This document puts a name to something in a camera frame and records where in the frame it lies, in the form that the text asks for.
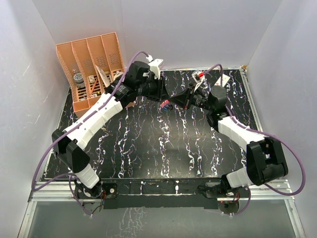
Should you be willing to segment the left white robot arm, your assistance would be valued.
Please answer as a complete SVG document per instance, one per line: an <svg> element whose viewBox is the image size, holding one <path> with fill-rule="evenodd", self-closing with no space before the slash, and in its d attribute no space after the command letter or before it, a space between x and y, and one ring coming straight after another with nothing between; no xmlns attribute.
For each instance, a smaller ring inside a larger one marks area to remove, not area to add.
<svg viewBox="0 0 317 238"><path fill-rule="evenodd" d="M65 130L52 133L53 151L77 176L81 190L91 198L102 193L100 177L90 165L90 157L84 151L94 135L116 114L121 112L138 96L161 102L169 97L165 77L161 75L162 59L150 63L133 62L127 72L118 73L98 101Z"/></svg>

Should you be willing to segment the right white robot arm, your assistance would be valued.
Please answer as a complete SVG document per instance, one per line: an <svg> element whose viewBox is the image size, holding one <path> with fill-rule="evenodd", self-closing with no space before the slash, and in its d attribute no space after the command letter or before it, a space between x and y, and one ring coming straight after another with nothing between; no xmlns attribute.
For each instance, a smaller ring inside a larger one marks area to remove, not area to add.
<svg viewBox="0 0 317 238"><path fill-rule="evenodd" d="M240 187L260 186L288 175L281 143L270 136L262 136L239 126L226 108L227 93L224 87L213 86L208 96L200 90L188 88L172 96L169 101L186 110L191 106L207 110L210 127L227 136L246 153L245 167L221 177L218 189L225 196L233 196Z"/></svg>

